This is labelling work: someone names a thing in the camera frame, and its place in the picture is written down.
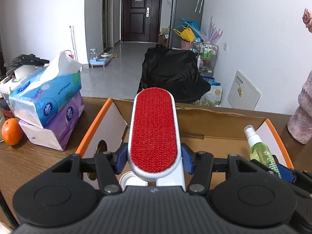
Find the purple tissue pack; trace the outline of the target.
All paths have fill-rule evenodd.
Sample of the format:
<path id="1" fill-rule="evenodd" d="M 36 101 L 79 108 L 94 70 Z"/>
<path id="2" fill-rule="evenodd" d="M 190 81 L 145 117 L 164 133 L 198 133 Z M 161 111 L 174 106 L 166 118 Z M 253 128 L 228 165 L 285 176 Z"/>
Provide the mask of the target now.
<path id="1" fill-rule="evenodd" d="M 19 125 L 31 143 L 64 151 L 84 106 L 82 96 L 78 92 L 51 119 L 45 128 L 33 126 L 23 120 L 19 121 Z"/>

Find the dried pink roses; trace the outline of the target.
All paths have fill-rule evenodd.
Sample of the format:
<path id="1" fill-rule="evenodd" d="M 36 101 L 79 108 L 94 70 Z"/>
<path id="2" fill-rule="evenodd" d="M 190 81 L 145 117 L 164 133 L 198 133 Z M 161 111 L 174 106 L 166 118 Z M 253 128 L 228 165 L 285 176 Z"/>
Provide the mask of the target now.
<path id="1" fill-rule="evenodd" d="M 305 8 L 304 14 L 302 16 L 302 21 L 305 25 L 305 27 L 309 30 L 309 32 L 312 32 L 312 11 Z"/>

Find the red cardboard box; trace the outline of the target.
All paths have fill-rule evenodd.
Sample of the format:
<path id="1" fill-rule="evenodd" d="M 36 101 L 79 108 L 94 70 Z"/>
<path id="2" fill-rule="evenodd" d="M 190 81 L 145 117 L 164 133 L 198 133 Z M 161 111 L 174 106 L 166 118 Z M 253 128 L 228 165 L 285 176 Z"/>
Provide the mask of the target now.
<path id="1" fill-rule="evenodd" d="M 81 157 L 93 157 L 99 141 L 116 151 L 128 141 L 133 101 L 83 98 L 84 110 L 71 135 L 69 148 Z M 244 128 L 252 125 L 279 163 L 293 167 L 278 131 L 287 131 L 288 115 L 222 107 L 176 104 L 181 142 L 193 151 L 225 158 L 230 153 L 250 158 Z"/>

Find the white round cap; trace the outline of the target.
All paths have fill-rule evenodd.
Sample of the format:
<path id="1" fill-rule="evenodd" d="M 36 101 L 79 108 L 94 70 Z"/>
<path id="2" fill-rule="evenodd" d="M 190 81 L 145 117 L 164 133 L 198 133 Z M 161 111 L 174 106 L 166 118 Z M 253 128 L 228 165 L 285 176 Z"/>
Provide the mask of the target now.
<path id="1" fill-rule="evenodd" d="M 124 173 L 119 180 L 120 187 L 124 191 L 127 186 L 148 186 L 148 182 L 140 179 L 132 171 Z"/>

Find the purple ceramic vase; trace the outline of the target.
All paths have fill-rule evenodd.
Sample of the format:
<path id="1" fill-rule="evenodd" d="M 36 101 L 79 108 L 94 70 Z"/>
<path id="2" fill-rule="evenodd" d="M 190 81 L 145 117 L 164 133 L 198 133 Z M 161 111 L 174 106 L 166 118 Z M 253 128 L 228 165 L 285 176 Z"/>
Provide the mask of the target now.
<path id="1" fill-rule="evenodd" d="M 298 95 L 299 106 L 287 123 L 291 136 L 301 144 L 311 139 L 311 72 Z"/>

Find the green spray bottle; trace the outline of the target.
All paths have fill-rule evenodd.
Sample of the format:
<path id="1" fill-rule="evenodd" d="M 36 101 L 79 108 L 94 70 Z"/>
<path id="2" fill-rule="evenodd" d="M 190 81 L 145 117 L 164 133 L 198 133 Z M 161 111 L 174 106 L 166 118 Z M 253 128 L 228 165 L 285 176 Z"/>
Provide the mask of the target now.
<path id="1" fill-rule="evenodd" d="M 270 149 L 268 148 L 267 145 L 265 145 L 262 142 L 262 139 L 256 133 L 253 126 L 252 125 L 246 126 L 244 128 L 244 133 L 250 148 L 250 159 L 257 160 L 260 163 L 264 164 L 270 170 L 276 172 L 278 177 L 281 178 L 281 174 L 279 172 L 279 169 L 277 167 L 277 164 L 273 158 Z"/>

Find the blue tissue pack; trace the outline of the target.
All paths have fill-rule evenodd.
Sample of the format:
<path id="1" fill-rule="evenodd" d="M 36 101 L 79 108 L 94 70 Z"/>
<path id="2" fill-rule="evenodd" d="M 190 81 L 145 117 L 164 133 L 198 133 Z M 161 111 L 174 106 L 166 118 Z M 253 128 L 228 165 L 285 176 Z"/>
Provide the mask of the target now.
<path id="1" fill-rule="evenodd" d="M 64 107 L 82 88 L 82 64 L 64 51 L 37 75 L 9 95 L 14 115 L 40 128 Z"/>

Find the blue pet feeder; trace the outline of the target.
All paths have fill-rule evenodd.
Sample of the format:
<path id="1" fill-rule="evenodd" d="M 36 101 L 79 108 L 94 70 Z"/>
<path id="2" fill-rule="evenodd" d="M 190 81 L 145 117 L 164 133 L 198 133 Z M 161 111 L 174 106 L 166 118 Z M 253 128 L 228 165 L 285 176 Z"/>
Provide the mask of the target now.
<path id="1" fill-rule="evenodd" d="M 89 65 L 91 68 L 95 66 L 103 66 L 105 67 L 106 64 L 111 60 L 110 54 L 97 54 L 97 49 L 90 49 L 90 59 Z"/>

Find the orange fruit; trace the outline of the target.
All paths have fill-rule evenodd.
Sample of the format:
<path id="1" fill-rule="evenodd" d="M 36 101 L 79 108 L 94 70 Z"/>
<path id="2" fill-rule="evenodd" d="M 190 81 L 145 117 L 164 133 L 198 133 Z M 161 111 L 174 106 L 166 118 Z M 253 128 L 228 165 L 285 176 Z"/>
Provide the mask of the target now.
<path id="1" fill-rule="evenodd" d="M 17 145 L 23 137 L 23 130 L 19 125 L 19 121 L 16 118 L 7 119 L 2 126 L 1 135 L 6 144 L 10 146 Z"/>

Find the white board leaning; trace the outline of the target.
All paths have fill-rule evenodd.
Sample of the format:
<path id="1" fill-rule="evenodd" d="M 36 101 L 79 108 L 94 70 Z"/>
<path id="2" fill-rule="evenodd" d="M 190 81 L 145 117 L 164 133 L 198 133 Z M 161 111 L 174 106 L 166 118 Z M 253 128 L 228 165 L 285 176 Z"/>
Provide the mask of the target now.
<path id="1" fill-rule="evenodd" d="M 255 110 L 260 98 L 260 91 L 237 70 L 227 98 L 230 106 L 234 109 Z"/>

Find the grey refrigerator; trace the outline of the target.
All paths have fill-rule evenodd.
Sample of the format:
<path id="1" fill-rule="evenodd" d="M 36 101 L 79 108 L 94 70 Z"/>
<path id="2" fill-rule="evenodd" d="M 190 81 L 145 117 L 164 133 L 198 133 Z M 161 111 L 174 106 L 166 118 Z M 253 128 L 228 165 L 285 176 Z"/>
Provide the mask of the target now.
<path id="1" fill-rule="evenodd" d="M 172 0 L 169 25 L 169 48 L 181 48 L 179 36 L 172 31 L 173 28 L 184 23 L 184 21 L 180 19 L 188 19 L 197 22 L 199 26 L 201 25 L 202 14 L 199 13 L 201 0 L 199 0 L 197 12 L 195 12 L 197 1 L 198 0 Z"/>

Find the red white lint brush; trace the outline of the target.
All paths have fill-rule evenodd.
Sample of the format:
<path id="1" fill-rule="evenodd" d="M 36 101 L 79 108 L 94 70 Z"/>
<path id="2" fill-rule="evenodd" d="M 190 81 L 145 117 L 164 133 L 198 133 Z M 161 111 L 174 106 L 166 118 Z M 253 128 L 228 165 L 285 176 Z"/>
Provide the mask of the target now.
<path id="1" fill-rule="evenodd" d="M 177 112 L 170 92 L 148 88 L 135 97 L 128 162 L 142 180 L 157 186 L 185 187 Z"/>

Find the dark brown door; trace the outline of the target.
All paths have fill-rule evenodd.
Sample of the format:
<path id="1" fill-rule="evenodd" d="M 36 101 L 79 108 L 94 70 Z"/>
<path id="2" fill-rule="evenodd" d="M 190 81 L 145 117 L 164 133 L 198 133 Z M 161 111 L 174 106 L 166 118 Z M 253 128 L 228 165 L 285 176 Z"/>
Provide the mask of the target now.
<path id="1" fill-rule="evenodd" d="M 156 43 L 162 0 L 122 0 L 121 41 Z"/>

